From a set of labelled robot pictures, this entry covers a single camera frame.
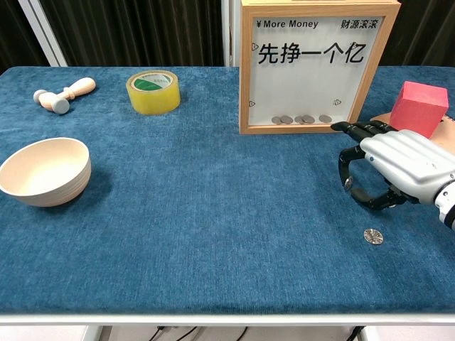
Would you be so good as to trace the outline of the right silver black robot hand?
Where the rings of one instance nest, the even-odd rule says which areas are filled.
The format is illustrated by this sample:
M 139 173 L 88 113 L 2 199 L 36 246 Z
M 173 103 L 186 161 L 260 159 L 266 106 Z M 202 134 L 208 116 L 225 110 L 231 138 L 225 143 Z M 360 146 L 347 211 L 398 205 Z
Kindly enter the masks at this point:
M 360 204 L 374 210 L 405 201 L 433 204 L 447 220 L 454 214 L 454 154 L 428 138 L 407 129 L 396 130 L 377 120 L 340 121 L 331 125 L 358 142 L 344 149 L 338 159 L 341 182 Z M 351 161 L 365 159 L 389 183 L 384 195 L 373 198 L 353 188 Z

